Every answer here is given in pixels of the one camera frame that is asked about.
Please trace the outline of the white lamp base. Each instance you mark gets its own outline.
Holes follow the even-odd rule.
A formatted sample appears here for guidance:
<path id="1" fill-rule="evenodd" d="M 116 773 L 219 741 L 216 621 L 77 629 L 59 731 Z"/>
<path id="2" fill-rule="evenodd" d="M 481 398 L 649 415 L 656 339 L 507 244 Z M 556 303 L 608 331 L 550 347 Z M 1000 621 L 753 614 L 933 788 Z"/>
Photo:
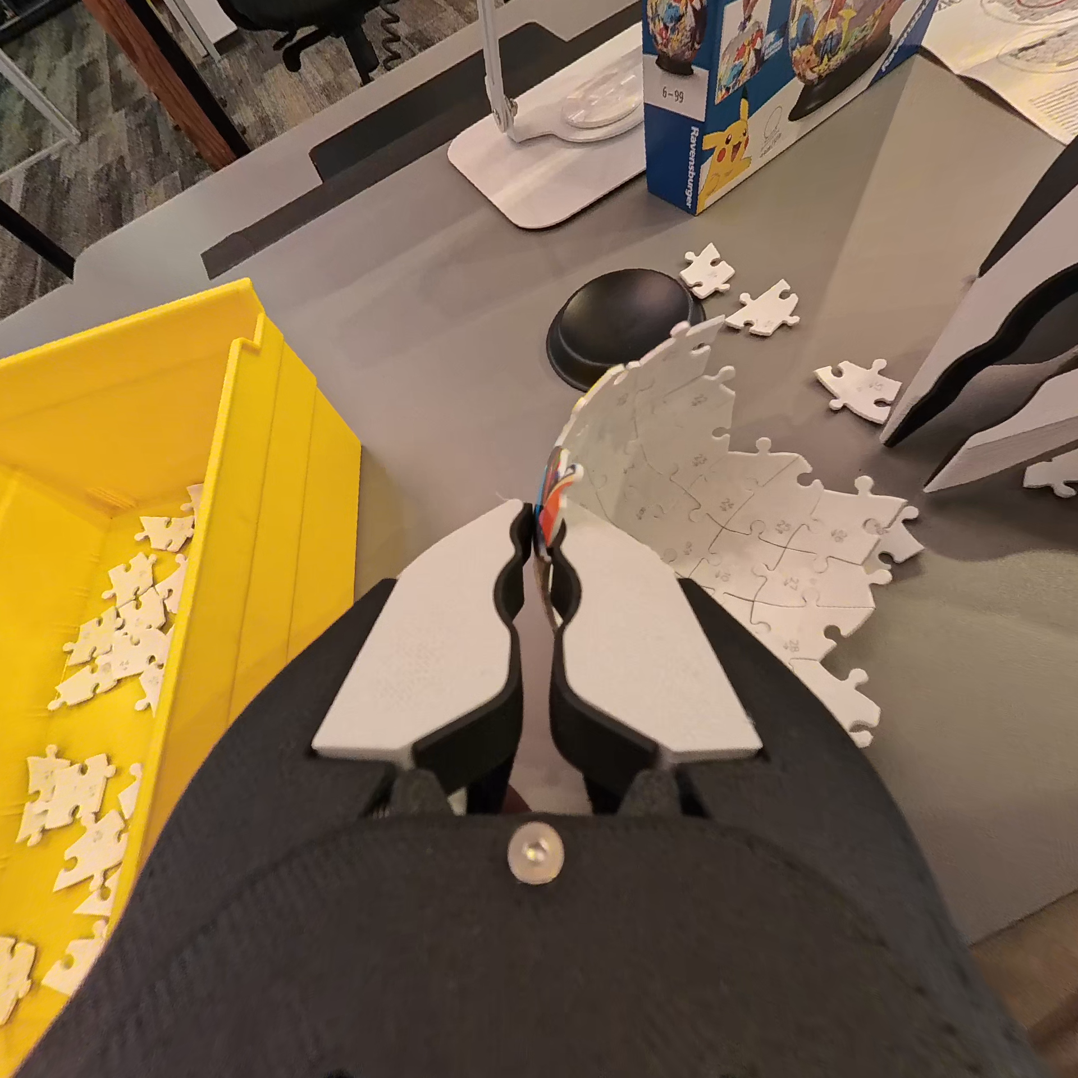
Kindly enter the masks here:
<path id="1" fill-rule="evenodd" d="M 458 134 L 450 163 L 519 229 L 558 225 L 645 168 L 640 22 L 511 94 L 495 4 L 478 4 L 490 118 Z"/>

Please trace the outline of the white instruction sheet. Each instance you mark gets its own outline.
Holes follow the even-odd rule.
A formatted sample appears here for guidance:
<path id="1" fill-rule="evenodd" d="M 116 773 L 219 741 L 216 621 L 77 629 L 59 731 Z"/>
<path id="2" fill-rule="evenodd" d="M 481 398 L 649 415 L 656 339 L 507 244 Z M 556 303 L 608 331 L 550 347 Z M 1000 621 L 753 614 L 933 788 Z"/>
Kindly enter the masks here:
<path id="1" fill-rule="evenodd" d="M 1076 139 L 1075 1 L 939 2 L 923 47 L 1058 142 Z"/>

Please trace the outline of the black round ball stand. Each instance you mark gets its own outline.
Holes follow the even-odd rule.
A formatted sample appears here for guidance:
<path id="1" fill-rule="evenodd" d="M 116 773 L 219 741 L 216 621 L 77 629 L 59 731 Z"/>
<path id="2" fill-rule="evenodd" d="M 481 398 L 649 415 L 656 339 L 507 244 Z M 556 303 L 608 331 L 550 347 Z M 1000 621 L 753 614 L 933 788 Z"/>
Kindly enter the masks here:
<path id="1" fill-rule="evenodd" d="M 639 360 L 681 322 L 706 314 L 677 277 L 653 268 L 602 274 L 559 307 L 545 333 L 545 355 L 559 379 L 586 392 L 613 367 Z"/>

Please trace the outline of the blue puzzle box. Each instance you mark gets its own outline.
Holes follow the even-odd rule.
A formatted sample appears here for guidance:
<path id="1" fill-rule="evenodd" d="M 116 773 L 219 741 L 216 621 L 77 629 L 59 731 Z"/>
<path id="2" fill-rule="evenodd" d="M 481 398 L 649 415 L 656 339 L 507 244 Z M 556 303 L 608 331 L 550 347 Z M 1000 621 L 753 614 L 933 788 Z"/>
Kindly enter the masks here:
<path id="1" fill-rule="evenodd" d="M 916 52 L 935 1 L 648 1 L 651 194 L 697 216 Z"/>

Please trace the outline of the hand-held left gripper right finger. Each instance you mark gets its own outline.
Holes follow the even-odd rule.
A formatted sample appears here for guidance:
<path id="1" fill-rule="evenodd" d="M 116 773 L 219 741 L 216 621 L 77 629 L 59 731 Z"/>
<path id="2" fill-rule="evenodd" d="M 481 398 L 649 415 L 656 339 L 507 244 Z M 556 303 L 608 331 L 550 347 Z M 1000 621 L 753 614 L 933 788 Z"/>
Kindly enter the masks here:
<path id="1" fill-rule="evenodd" d="M 593 812 L 613 813 L 642 771 L 762 750 L 682 580 L 654 550 L 606 519 L 563 519 L 550 558 L 551 735 Z"/>

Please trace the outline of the single white-backed puzzle piece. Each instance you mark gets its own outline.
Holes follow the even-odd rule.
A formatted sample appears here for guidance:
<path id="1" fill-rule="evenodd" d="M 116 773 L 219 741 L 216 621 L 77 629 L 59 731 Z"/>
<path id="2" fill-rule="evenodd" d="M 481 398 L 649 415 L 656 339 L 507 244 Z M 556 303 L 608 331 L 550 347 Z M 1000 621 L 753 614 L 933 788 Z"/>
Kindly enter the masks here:
<path id="1" fill-rule="evenodd" d="M 792 328 L 800 321 L 796 314 L 799 296 L 784 279 L 757 296 L 743 292 L 738 301 L 740 310 L 724 317 L 723 328 L 737 332 L 748 329 L 750 334 L 770 337 L 778 328 Z"/>
<path id="2" fill-rule="evenodd" d="M 683 259 L 679 276 L 695 299 L 703 301 L 729 291 L 735 270 L 714 243 L 708 243 L 701 251 L 686 251 Z"/>
<path id="3" fill-rule="evenodd" d="M 1041 462 L 1031 464 L 1023 474 L 1027 490 L 1051 490 L 1058 498 L 1077 495 L 1078 450 L 1067 451 Z"/>
<path id="4" fill-rule="evenodd" d="M 886 360 L 882 358 L 874 360 L 869 368 L 842 361 L 838 367 L 816 369 L 814 375 L 830 395 L 830 411 L 845 410 L 865 421 L 882 426 L 902 389 L 900 381 L 894 381 L 884 373 L 885 368 Z"/>

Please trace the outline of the black office chair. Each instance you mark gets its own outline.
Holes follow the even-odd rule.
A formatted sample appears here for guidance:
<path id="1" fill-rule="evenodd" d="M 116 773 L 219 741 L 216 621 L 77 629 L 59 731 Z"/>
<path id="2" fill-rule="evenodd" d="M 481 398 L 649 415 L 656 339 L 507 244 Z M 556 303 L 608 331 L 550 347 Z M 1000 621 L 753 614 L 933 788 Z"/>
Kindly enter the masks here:
<path id="1" fill-rule="evenodd" d="M 391 1 L 219 1 L 222 12 L 245 30 L 280 34 L 274 49 L 285 68 L 298 74 L 305 49 L 338 38 L 363 85 L 377 69 L 392 70 L 404 57 L 397 33 L 400 16 Z M 381 57 L 364 30 L 371 12 L 381 13 L 385 55 Z"/>

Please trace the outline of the colourful curved puzzle ball shell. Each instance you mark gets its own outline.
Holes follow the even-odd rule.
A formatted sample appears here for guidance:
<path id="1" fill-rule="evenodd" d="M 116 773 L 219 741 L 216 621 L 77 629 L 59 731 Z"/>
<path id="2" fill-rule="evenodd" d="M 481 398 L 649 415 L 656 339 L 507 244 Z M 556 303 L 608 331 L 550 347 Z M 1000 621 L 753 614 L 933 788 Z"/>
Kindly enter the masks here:
<path id="1" fill-rule="evenodd" d="M 570 505 L 650 547 L 681 578 L 719 602 L 790 666 L 860 748 L 880 708 L 824 667 L 874 609 L 892 566 L 920 555 L 909 531 L 920 510 L 876 494 L 828 490 L 791 451 L 758 438 L 730 447 L 734 370 L 708 373 L 723 317 L 681 321 L 653 350 L 611 368 L 575 404 L 547 460 L 537 542 L 553 541 Z"/>

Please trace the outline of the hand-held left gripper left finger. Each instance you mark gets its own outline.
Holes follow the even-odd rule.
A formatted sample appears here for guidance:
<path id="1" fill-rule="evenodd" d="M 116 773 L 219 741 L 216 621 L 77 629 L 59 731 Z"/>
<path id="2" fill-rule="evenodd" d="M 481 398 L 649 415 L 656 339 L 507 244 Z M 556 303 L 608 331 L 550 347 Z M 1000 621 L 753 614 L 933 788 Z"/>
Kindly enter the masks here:
<path id="1" fill-rule="evenodd" d="M 329 759 L 421 770 L 499 814 L 523 729 L 515 617 L 533 505 L 505 501 L 371 588 L 378 607 L 312 743 Z"/>

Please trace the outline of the wooden table leg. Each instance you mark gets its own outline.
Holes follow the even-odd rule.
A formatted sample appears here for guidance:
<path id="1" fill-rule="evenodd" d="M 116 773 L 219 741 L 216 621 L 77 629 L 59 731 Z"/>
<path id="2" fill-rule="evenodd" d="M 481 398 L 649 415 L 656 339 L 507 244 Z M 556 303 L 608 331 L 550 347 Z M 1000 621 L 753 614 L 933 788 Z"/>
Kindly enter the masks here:
<path id="1" fill-rule="evenodd" d="M 84 1 L 136 74 L 212 169 L 229 167 L 250 146 L 222 103 L 146 1 Z"/>

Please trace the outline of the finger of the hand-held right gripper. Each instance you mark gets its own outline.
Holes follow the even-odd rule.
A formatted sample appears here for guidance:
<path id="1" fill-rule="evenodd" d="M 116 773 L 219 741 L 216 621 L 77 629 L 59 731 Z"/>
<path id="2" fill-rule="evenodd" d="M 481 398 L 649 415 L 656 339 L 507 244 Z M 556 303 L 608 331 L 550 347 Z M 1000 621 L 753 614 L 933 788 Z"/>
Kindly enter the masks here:
<path id="1" fill-rule="evenodd" d="M 1063 450 L 1076 438 L 1077 368 L 1076 356 L 1072 356 L 1068 364 L 1045 381 L 1014 414 L 970 436 L 940 465 L 923 490 L 950 490 L 995 476 L 1048 451 Z"/>
<path id="2" fill-rule="evenodd" d="M 1076 294 L 1077 146 L 1044 172 L 985 257 L 950 321 L 894 406 L 881 441 L 895 447 L 1003 364 L 1059 303 Z"/>

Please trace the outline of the yellow plastic bin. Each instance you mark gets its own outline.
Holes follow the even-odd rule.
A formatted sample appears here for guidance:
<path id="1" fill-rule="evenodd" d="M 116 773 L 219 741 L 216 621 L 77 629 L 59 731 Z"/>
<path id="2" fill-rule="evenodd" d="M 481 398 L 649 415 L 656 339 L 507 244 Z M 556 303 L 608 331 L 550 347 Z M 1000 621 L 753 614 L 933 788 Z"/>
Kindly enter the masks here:
<path id="1" fill-rule="evenodd" d="M 126 904 L 172 807 L 229 725 L 353 603 L 361 445 L 252 284 L 235 281 L 2 359 L 2 1076 L 61 1013 L 42 984 Z M 137 676 L 70 706 L 57 687 L 81 628 L 112 607 L 110 569 L 154 558 L 172 632 L 161 696 Z M 83 774 L 105 755 L 95 819 L 119 816 L 113 913 L 80 913 L 93 876 L 55 890 L 85 825 L 18 842 L 28 761 Z"/>

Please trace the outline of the pile of loose puzzle pieces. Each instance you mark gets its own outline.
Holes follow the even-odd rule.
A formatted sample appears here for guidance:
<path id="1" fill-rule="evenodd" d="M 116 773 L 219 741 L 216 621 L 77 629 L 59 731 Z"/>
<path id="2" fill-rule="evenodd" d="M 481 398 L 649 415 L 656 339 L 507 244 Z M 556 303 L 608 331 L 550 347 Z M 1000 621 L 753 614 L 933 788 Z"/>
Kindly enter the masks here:
<path id="1" fill-rule="evenodd" d="M 203 490 L 102 519 L 2 469 L 2 1026 L 20 1034 L 115 921 Z"/>

